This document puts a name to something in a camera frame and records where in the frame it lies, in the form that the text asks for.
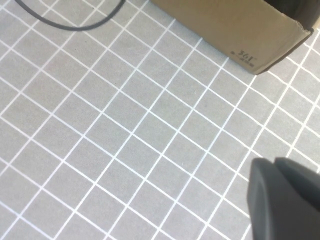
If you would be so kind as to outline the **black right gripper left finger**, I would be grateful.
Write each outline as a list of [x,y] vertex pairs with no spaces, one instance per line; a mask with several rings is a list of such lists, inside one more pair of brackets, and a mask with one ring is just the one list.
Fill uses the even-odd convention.
[[274,162],[251,162],[247,204],[253,239],[318,240],[320,212],[295,191]]

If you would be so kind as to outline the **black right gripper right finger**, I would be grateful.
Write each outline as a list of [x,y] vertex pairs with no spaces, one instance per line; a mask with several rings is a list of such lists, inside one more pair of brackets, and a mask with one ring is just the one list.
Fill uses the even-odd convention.
[[274,164],[294,190],[319,212],[320,176],[289,158],[277,157]]

